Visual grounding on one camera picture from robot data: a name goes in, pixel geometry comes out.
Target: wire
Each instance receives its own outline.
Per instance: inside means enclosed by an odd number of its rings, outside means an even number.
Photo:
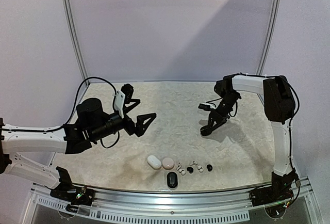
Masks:
[[[293,203],[297,200],[298,196],[299,196],[299,193],[300,193],[300,186],[298,187],[298,192],[297,192],[297,195],[295,196],[294,200],[291,202],[289,201],[286,205],[285,205],[285,208],[288,208],[289,206],[293,205]]]
[[[236,108],[235,108],[235,114],[232,116],[232,115],[230,114],[230,112],[229,112],[230,117],[235,117],[236,114],[237,114],[237,108],[238,108],[237,101],[235,102],[235,106],[236,106]]]
[[[212,103],[212,102],[215,102],[215,101],[218,101],[218,100],[221,100],[222,98],[218,98],[218,99],[213,99],[213,100],[210,100],[210,101],[207,101],[206,103]]]
[[[79,96],[79,91],[80,91],[82,85],[83,85],[86,81],[88,81],[89,79],[98,79],[98,80],[100,80],[100,81],[104,81],[104,82],[108,83],[108,84],[113,88],[113,90],[114,90],[114,94],[116,94],[117,90],[116,90],[115,86],[114,86],[111,82],[109,82],[109,81],[107,81],[106,79],[101,78],[101,77],[91,76],[91,77],[85,78],[85,79],[80,83],[80,85],[79,85],[79,87],[78,87],[78,90],[77,90],[77,93],[76,93],[76,97],[75,97],[75,100],[74,100],[74,104],[73,104],[73,108],[72,108],[71,114],[70,114],[68,120],[65,122],[65,124],[61,125],[60,127],[57,127],[57,128],[55,128],[55,129],[51,129],[51,130],[23,130],[23,129],[12,129],[12,130],[10,130],[10,129],[3,129],[3,128],[1,128],[0,130],[2,130],[2,131],[9,131],[9,132],[49,133],[49,132],[54,132],[54,131],[58,131],[58,130],[62,129],[62,128],[64,127],[64,125],[66,125],[66,124],[68,124],[68,123],[70,122],[70,120],[71,120],[71,118],[72,118],[72,116],[73,116],[73,114],[74,114],[74,111],[75,111],[75,107],[76,107],[77,100],[78,100],[78,96]]]
[[[102,139],[101,139],[100,142],[101,142],[102,147],[104,147],[105,149],[109,149],[109,148],[112,148],[114,145],[116,145],[117,142],[119,141],[119,138],[120,138],[119,131],[117,131],[117,133],[118,133],[117,140],[115,140],[115,142],[114,142],[111,146],[109,146],[109,147],[104,146],[103,141],[102,141]]]
[[[284,81],[289,87],[290,89],[292,90],[293,94],[295,95],[295,98],[297,100],[297,109],[295,110],[295,112],[293,113],[290,121],[289,121],[289,138],[290,138],[290,152],[289,152],[289,160],[290,160],[290,166],[292,167],[293,170],[295,170],[294,166],[293,166],[293,163],[292,163],[292,128],[291,128],[291,122],[294,118],[294,116],[298,113],[299,109],[300,109],[300,100],[299,100],[299,97],[298,97],[298,94],[296,93],[296,91],[294,90],[294,88],[287,82],[287,81]]]

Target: white backdrop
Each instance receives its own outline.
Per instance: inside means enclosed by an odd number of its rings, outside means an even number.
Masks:
[[[300,97],[293,154],[311,181],[324,223],[330,223],[329,5],[330,0],[280,0],[264,69],[287,76]]]
[[[5,123],[64,123],[81,82],[62,0],[0,0],[0,117]],[[41,163],[51,153],[30,153]],[[20,223],[31,182],[0,175],[0,223]]]
[[[214,81],[255,73],[272,0],[70,0],[89,75]]]

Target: aluminum frame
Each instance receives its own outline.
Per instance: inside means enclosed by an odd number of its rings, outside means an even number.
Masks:
[[[260,59],[259,66],[256,71],[257,75],[261,75],[263,72],[263,68],[265,67],[266,59],[268,56],[272,37],[274,34],[274,30],[275,30],[275,23],[276,23],[276,18],[277,18],[277,13],[278,13],[279,1],[280,0],[273,0],[273,3],[272,3],[270,18],[269,18],[268,28],[267,28],[267,34],[266,34],[266,40],[263,45],[261,59]]]
[[[322,218],[317,208],[317,203],[312,192],[308,178],[301,179],[302,186],[299,199],[305,199],[308,213],[312,223],[322,223]],[[249,199],[249,191],[256,185],[242,189],[229,189],[223,191],[201,191],[201,192],[159,192],[148,193],[142,191],[121,191],[92,187],[95,191],[95,200],[91,207],[80,206],[78,215],[100,221],[111,221],[110,216],[118,217],[112,223],[124,223],[125,218],[140,220],[162,219],[179,223],[180,220],[204,219],[204,223],[217,223],[219,216],[235,216],[250,210],[264,208],[264,206],[253,207]],[[293,192],[298,189],[293,185]],[[49,196],[50,190],[34,184],[31,189],[31,198],[26,211],[25,224],[31,224],[37,204],[50,207],[66,214],[65,206],[68,204]]]
[[[82,58],[83,55],[81,53],[80,45],[78,42],[78,36],[77,36],[76,28],[74,25],[74,21],[73,21],[70,0],[63,0],[63,7],[64,7],[65,16],[67,18],[72,46],[73,46],[74,53],[76,55],[79,70],[80,70],[82,78],[86,79],[88,77],[88,74],[87,74],[85,63],[84,63],[84,59]]]

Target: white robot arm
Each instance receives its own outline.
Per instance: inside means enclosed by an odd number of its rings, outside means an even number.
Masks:
[[[265,114],[271,122],[274,134],[275,164],[272,172],[272,186],[251,191],[253,205],[267,204],[293,196],[291,183],[300,185],[299,177],[292,164],[292,119],[296,114],[292,87],[284,76],[264,77],[242,73],[225,76],[218,81],[214,91],[221,97],[219,106],[200,104],[199,108],[210,111],[208,124],[201,128],[201,135],[207,136],[230,118],[229,113],[237,100],[238,91],[262,95],[265,101]]]
[[[39,164],[19,152],[82,153],[92,147],[91,143],[97,144],[100,140],[103,145],[102,138],[118,132],[114,146],[121,129],[129,135],[142,136],[156,118],[156,113],[137,116],[137,123],[134,123],[127,115],[140,103],[139,99],[131,98],[133,91],[133,87],[126,84],[116,92],[112,114],[103,112],[99,99],[86,99],[76,107],[78,119],[74,124],[45,128],[18,127],[3,124],[0,118],[0,173],[44,185],[51,189],[51,196],[70,201],[72,205],[91,205],[94,191],[73,186],[68,171]]]

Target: white table surface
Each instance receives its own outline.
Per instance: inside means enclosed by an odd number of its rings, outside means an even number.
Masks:
[[[115,86],[120,89],[123,83]],[[129,113],[136,116],[156,112],[157,118],[138,138],[121,130],[116,146],[101,144],[81,154],[56,154],[53,165],[67,169],[75,183],[124,190],[169,191],[164,169],[153,170],[146,158],[153,154],[162,160],[171,157],[186,168],[193,160],[205,167],[193,174],[178,174],[176,191],[227,189],[271,180],[274,141],[270,122],[257,95],[242,92],[238,113],[210,136],[200,135],[208,112],[199,103],[216,99],[215,83],[150,82],[132,83],[133,98],[141,104]],[[112,112],[113,89],[107,84],[91,84],[84,99],[99,98],[103,110]],[[109,146],[117,135],[104,139]],[[207,164],[213,171],[208,172]]]

